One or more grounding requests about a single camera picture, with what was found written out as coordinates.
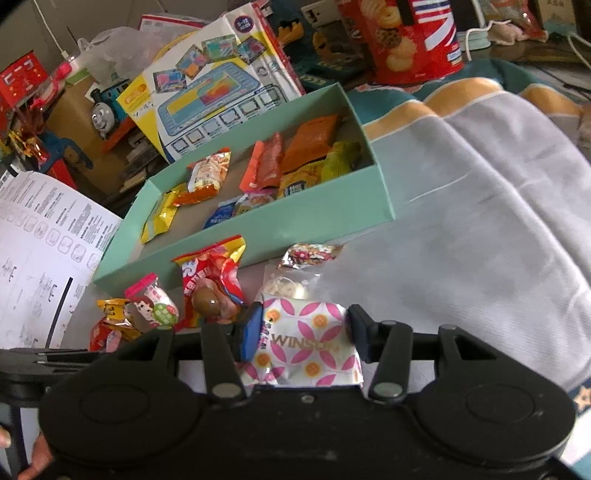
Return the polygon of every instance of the wall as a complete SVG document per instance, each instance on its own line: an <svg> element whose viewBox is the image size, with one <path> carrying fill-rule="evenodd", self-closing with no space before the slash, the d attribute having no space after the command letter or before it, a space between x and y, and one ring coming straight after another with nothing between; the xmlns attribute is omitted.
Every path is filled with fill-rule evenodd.
<svg viewBox="0 0 591 480"><path fill-rule="evenodd" d="M136 28L144 13L160 12L157 0L37 0L58 42L68 52L77 51L67 28L76 38L92 40L100 32L128 25ZM213 20L236 0L160 0L171 13ZM30 50L51 71L61 61L59 49L35 8L25 0L0 25L0 69Z"/></svg>

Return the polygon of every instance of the chocolate egg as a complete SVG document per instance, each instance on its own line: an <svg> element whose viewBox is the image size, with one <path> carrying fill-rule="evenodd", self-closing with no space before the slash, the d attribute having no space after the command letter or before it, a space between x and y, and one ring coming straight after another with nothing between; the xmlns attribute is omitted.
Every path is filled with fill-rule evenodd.
<svg viewBox="0 0 591 480"><path fill-rule="evenodd" d="M213 290L200 287L191 295L191 303L195 311L204 318L220 315L220 302Z"/></svg>

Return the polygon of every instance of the hand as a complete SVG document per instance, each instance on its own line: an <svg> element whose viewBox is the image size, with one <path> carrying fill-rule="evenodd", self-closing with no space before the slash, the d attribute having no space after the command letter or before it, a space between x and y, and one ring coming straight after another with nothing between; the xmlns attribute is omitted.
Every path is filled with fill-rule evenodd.
<svg viewBox="0 0 591 480"><path fill-rule="evenodd" d="M17 480L33 480L53 461L53 455L49 451L49 445L42 433L33 444L33 454L31 455L31 466L22 472Z"/></svg>
<svg viewBox="0 0 591 480"><path fill-rule="evenodd" d="M10 433L0 427L0 448L9 448L12 445Z"/></svg>

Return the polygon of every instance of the cookie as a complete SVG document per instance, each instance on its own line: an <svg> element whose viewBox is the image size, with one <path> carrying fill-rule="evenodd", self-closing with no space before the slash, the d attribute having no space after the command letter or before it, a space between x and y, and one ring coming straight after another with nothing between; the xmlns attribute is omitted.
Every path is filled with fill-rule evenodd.
<svg viewBox="0 0 591 480"><path fill-rule="evenodd" d="M383 48L394 48L400 45L402 35L397 28L379 28L375 31L375 40Z"/></svg>
<svg viewBox="0 0 591 480"><path fill-rule="evenodd" d="M408 37L402 37L400 43L390 49L390 55L399 59L411 59L417 52L417 44Z"/></svg>
<svg viewBox="0 0 591 480"><path fill-rule="evenodd" d="M396 28L402 25L400 10L398 7L383 7L377 18L378 25L382 28Z"/></svg>
<svg viewBox="0 0 591 480"><path fill-rule="evenodd" d="M386 2L385 0L361 0L359 8L364 17L375 18L382 9L386 8Z"/></svg>
<svg viewBox="0 0 591 480"><path fill-rule="evenodd" d="M407 72L413 67L413 58L401 59L394 55L388 55L386 59L386 65L393 72Z"/></svg>

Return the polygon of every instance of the screw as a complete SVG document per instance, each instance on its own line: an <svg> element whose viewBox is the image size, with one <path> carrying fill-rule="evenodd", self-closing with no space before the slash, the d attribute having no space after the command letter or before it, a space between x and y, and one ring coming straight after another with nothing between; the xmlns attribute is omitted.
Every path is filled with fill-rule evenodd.
<svg viewBox="0 0 591 480"><path fill-rule="evenodd" d="M397 383L381 382L374 387L374 393L382 398L396 398L404 393L404 389Z"/></svg>
<svg viewBox="0 0 591 480"><path fill-rule="evenodd" d="M212 393L218 398L235 398L242 389L234 383L220 383L212 388Z"/></svg>

